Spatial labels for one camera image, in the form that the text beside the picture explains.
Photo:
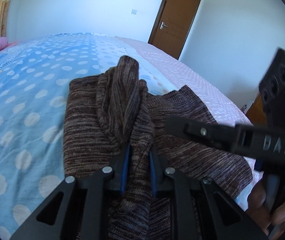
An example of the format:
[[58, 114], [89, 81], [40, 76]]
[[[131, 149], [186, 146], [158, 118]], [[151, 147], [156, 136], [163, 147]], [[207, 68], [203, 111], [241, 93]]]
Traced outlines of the person's right hand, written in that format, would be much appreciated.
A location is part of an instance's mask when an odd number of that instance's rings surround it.
[[260, 229], [269, 234], [268, 227], [270, 225], [278, 226], [278, 230], [272, 239], [278, 239], [285, 231], [285, 202], [278, 207], [272, 215], [264, 206], [266, 200], [266, 191], [260, 180], [251, 190], [247, 198], [248, 209], [246, 213], [258, 224]]

